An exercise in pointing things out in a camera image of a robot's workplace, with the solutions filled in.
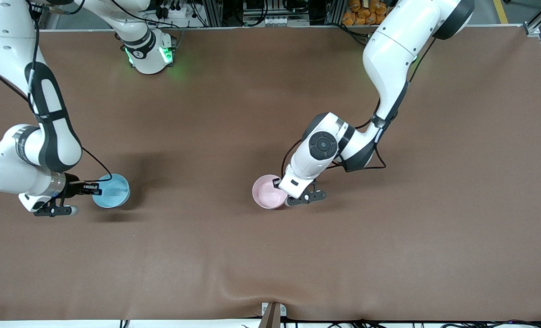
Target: yellow floor line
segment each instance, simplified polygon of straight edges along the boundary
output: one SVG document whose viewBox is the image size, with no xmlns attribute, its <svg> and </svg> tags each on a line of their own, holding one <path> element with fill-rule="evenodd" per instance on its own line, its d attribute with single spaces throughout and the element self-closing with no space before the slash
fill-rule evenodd
<svg viewBox="0 0 541 328">
<path fill-rule="evenodd" d="M 499 17 L 501 24 L 508 24 L 509 22 L 507 21 L 507 16 L 505 15 L 501 0 L 493 0 L 493 4 L 495 5 L 495 10 L 497 11 L 497 16 Z"/>
</svg>

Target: black cable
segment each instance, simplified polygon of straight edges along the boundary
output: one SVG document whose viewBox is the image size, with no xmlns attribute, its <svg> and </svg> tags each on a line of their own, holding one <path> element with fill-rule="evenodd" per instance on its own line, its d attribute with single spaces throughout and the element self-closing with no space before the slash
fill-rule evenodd
<svg viewBox="0 0 541 328">
<path fill-rule="evenodd" d="M 195 2 L 193 0 L 189 0 L 189 6 L 191 6 L 192 10 L 194 11 L 196 16 L 198 17 L 198 20 L 200 21 L 200 23 L 202 23 L 202 25 L 204 27 L 208 27 L 208 24 L 206 24 L 204 19 L 202 19 L 202 15 L 199 14 L 197 6 L 196 6 L 196 4 L 195 4 Z"/>
<path fill-rule="evenodd" d="M 285 157 L 283 157 L 283 164 L 281 164 L 281 179 L 283 177 L 285 177 L 285 162 L 287 161 L 287 156 L 289 156 L 289 153 L 291 153 L 291 151 L 297 147 L 297 145 L 299 143 L 301 143 L 302 139 L 299 139 L 294 145 L 291 146 L 291 148 L 289 148 L 289 150 L 287 151 L 287 153 L 285 154 Z"/>
<path fill-rule="evenodd" d="M 21 99 L 23 99 L 25 102 L 28 102 L 27 97 L 23 93 L 21 93 L 19 90 L 17 90 L 16 87 L 11 85 L 11 83 L 9 83 L 6 79 L 2 78 L 1 75 L 0 75 L 0 81 L 2 81 L 2 83 L 5 84 L 8 88 L 12 89 L 12 91 L 14 91 L 18 96 L 20 96 Z"/>
<path fill-rule="evenodd" d="M 528 322 L 524 320 L 507 320 L 504 322 L 498 322 L 495 324 L 486 324 L 485 322 L 473 322 L 473 323 L 462 323 L 462 324 L 455 324 L 455 323 L 447 323 L 441 326 L 441 328 L 449 328 L 449 327 L 455 327 L 455 328 L 496 328 L 498 326 L 502 326 L 503 324 L 525 324 L 527 326 L 533 326 L 537 328 L 541 328 L 540 322 Z"/>
<path fill-rule="evenodd" d="M 374 152 L 376 153 L 376 156 L 378 156 L 378 159 L 382 163 L 382 166 L 368 166 L 367 168 L 363 168 L 362 170 L 385 169 L 385 168 L 387 168 L 386 162 L 383 161 L 382 157 L 379 154 L 378 144 L 377 143 L 374 144 Z"/>
<path fill-rule="evenodd" d="M 87 150 L 87 148 L 82 148 L 83 151 L 85 151 L 87 154 L 89 154 L 90 157 L 92 157 L 94 160 L 96 160 L 96 162 L 98 164 L 100 164 L 100 166 L 102 166 L 102 168 L 104 168 L 105 171 L 107 171 L 108 173 L 108 178 L 106 179 L 98 179 L 98 180 L 83 180 L 83 181 L 75 181 L 74 183 L 71 183 L 72 185 L 75 184 L 75 183 L 94 183 L 94 182 L 105 182 L 105 181 L 109 181 L 112 179 L 112 173 L 110 170 L 108 170 L 108 168 L 106 166 L 104 166 L 104 164 L 102 164 L 102 162 L 100 160 L 98 160 L 98 158 L 96 158 L 96 156 L 94 156 L 91 152 L 89 152 Z M 129 325 L 129 320 L 125 320 L 126 322 L 126 325 L 123 327 L 125 328 L 127 325 Z"/>
<path fill-rule="evenodd" d="M 160 21 L 155 21 L 155 20 L 152 20 L 152 19 L 146 19 L 146 18 L 142 18 L 142 17 L 137 17 L 133 14 L 131 14 L 130 12 L 127 11 L 127 9 L 123 8 L 121 5 L 117 4 L 117 2 L 115 0 L 111 0 L 111 2 L 113 4 L 115 4 L 115 6 L 119 7 L 119 9 L 121 9 L 122 11 L 124 11 L 127 15 L 131 16 L 131 17 L 134 17 L 134 18 L 137 18 L 139 19 L 140 21 L 144 21 L 146 23 L 153 23 L 153 24 L 165 24 L 165 25 L 169 25 L 171 27 L 175 27 L 176 29 L 181 29 L 181 27 L 173 24 L 173 23 L 162 23 Z"/>
<path fill-rule="evenodd" d="M 73 12 L 69 12 L 68 14 L 69 14 L 69 15 L 74 15 L 74 14 L 78 13 L 79 11 L 81 11 L 82 6 L 84 6 L 84 4 L 85 4 L 85 0 L 82 0 L 81 5 L 78 6 L 77 10 L 75 10 L 75 11 L 73 11 Z"/>
<path fill-rule="evenodd" d="M 30 7 L 30 11 L 34 10 L 34 7 L 31 5 L 30 0 L 26 0 L 26 2 L 27 2 L 27 5 Z"/>
<path fill-rule="evenodd" d="M 258 18 L 258 21 L 256 21 L 256 23 L 254 24 L 249 24 L 249 23 L 245 23 L 240 17 L 239 17 L 239 13 L 240 12 L 244 12 L 244 9 L 240 8 L 240 10 L 238 10 L 238 6 L 237 4 L 239 4 L 240 2 L 242 2 L 243 0 L 236 0 L 235 1 L 235 19 L 236 21 L 238 21 L 238 23 L 240 24 L 240 26 L 243 26 L 243 27 L 253 27 L 253 26 L 256 26 L 256 25 L 259 25 L 260 23 L 262 23 L 265 18 L 266 18 L 266 15 L 268 14 L 269 12 L 269 6 L 266 2 L 266 0 L 260 0 L 262 2 L 262 6 L 260 7 L 260 17 Z"/>
<path fill-rule="evenodd" d="M 358 44 L 360 44 L 361 46 L 366 46 L 367 44 L 367 40 L 370 39 L 370 34 L 362 34 L 362 33 L 358 33 L 358 32 L 354 32 L 354 31 L 351 31 L 350 29 L 348 29 L 347 26 L 345 25 L 341 25 L 341 24 L 337 24 L 337 23 L 328 23 L 326 24 L 327 26 L 336 26 L 336 27 L 339 27 L 339 29 L 341 29 L 342 31 L 344 31 L 345 33 L 347 33 L 349 36 L 351 36 Z M 362 42 L 362 40 L 359 40 L 357 39 L 356 37 L 363 37 L 363 38 L 366 38 L 366 43 Z"/>
<path fill-rule="evenodd" d="M 181 35 L 179 35 L 179 40 L 177 40 L 177 42 L 175 43 L 175 49 L 179 49 L 179 47 L 181 46 L 181 41 L 184 40 L 184 34 L 185 34 L 185 29 L 182 29 L 181 30 Z"/>
<path fill-rule="evenodd" d="M 434 42 L 436 40 L 437 40 L 436 38 L 433 39 L 433 41 L 429 44 L 429 47 L 426 48 L 426 51 L 424 52 L 424 54 L 422 54 L 422 57 L 420 58 L 420 61 L 418 61 L 418 63 L 416 63 L 416 67 L 414 68 L 414 72 L 412 72 L 412 76 L 410 77 L 410 80 L 408 80 L 408 83 L 411 83 L 412 79 L 414 79 L 414 75 L 416 74 L 416 70 L 418 69 L 418 67 L 420 66 L 420 63 L 422 62 L 422 60 L 424 60 L 424 56 L 426 56 L 426 54 L 429 52 L 431 46 L 433 46 L 433 44 L 434 44 Z"/>
<path fill-rule="evenodd" d="M 336 162 L 334 160 L 331 161 L 331 164 L 333 164 L 333 166 L 327 166 L 326 170 L 337 168 L 337 167 L 341 166 L 341 164 L 339 164 L 338 162 Z"/>
<path fill-rule="evenodd" d="M 291 8 L 288 6 L 287 0 L 283 0 L 283 7 L 285 7 L 285 9 L 292 13 L 304 13 L 309 10 L 309 2 L 306 3 L 306 6 L 304 6 L 304 8 Z"/>
<path fill-rule="evenodd" d="M 380 100 L 379 100 L 379 98 L 378 98 L 378 104 L 376 104 L 376 109 L 374 110 L 374 112 L 376 112 L 376 111 L 378 110 L 378 108 L 379 108 L 379 102 L 380 102 Z M 370 119 L 367 120 L 364 124 L 356 126 L 356 129 L 361 129 L 361 128 L 365 127 L 366 125 L 370 124 L 371 120 L 372 120 L 372 119 L 370 118 Z"/>
<path fill-rule="evenodd" d="M 35 111 L 34 111 L 34 106 L 32 104 L 32 99 L 31 99 L 31 86 L 33 83 L 33 75 L 36 74 L 36 60 L 38 56 L 38 45 L 40 43 L 40 28 L 38 27 L 38 23 L 36 21 L 34 22 L 34 27 L 36 29 L 36 43 L 34 45 L 34 54 L 31 58 L 31 68 L 30 68 L 30 74 L 29 74 L 29 79 L 27 83 L 27 96 L 26 96 L 27 104 L 28 106 L 30 106 L 30 110 L 32 113 L 35 113 Z"/>
<path fill-rule="evenodd" d="M 362 324 L 366 326 L 366 324 L 370 325 L 370 328 L 386 328 L 385 326 L 381 325 L 381 321 L 372 321 L 372 320 L 361 320 Z"/>
</svg>

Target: pink bowl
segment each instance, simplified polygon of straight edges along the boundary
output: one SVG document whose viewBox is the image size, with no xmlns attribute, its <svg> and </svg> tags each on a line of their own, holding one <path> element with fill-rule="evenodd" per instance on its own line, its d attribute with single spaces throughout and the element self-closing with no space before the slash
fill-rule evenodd
<svg viewBox="0 0 541 328">
<path fill-rule="evenodd" d="M 261 176 L 252 186 L 252 198 L 262 208 L 274 210 L 281 207 L 287 199 L 287 193 L 273 186 L 273 179 L 278 177 L 273 174 Z"/>
</svg>

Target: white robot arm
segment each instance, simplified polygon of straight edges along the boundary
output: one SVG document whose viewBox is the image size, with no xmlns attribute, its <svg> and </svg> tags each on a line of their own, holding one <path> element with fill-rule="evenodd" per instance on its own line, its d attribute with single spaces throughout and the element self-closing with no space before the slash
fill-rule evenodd
<svg viewBox="0 0 541 328">
<path fill-rule="evenodd" d="M 275 181 L 290 196 L 287 205 L 324 199 L 310 197 L 313 191 L 308 186 L 333 160 L 346 172 L 367 167 L 383 132 L 398 114 L 409 84 L 410 63 L 431 35 L 446 40 L 461 31 L 474 8 L 474 0 L 401 0 L 396 4 L 364 49 L 364 68 L 380 96 L 367 130 L 361 133 L 333 113 L 316 116 L 285 175 Z"/>
<path fill-rule="evenodd" d="M 0 1 L 0 77 L 29 99 L 38 122 L 15 125 L 0 141 L 0 191 L 18 194 L 36 215 L 73 215 L 77 209 L 64 206 L 65 198 L 100 190 L 98 184 L 75 183 L 76 176 L 64 173 L 81 159 L 81 143 L 56 78 L 36 47 L 36 35 L 25 0 Z M 51 202 L 60 195 L 62 204 L 56 207 Z"/>
<path fill-rule="evenodd" d="M 149 6 L 150 0 L 75 0 L 83 8 L 106 21 L 125 45 L 131 64 L 143 74 L 159 73 L 173 64 L 175 38 L 161 31 L 150 29 L 141 17 L 140 10 Z"/>
</svg>

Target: brown table surface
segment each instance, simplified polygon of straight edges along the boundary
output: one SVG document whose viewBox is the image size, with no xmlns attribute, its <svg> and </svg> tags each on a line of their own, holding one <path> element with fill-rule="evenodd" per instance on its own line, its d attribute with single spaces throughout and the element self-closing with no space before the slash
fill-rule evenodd
<svg viewBox="0 0 541 328">
<path fill-rule="evenodd" d="M 0 193 L 0 319 L 207 319 L 279 301 L 306 320 L 541 320 L 541 47 L 522 28 L 438 41 L 380 143 L 389 167 L 323 173 L 327 200 L 263 210 L 318 113 L 377 93 L 337 29 L 188 31 L 144 76 L 112 33 L 42 33 L 83 145 L 131 182 L 35 218 Z M 0 138 L 34 120 L 0 83 Z M 103 170 L 85 156 L 74 170 Z"/>
</svg>

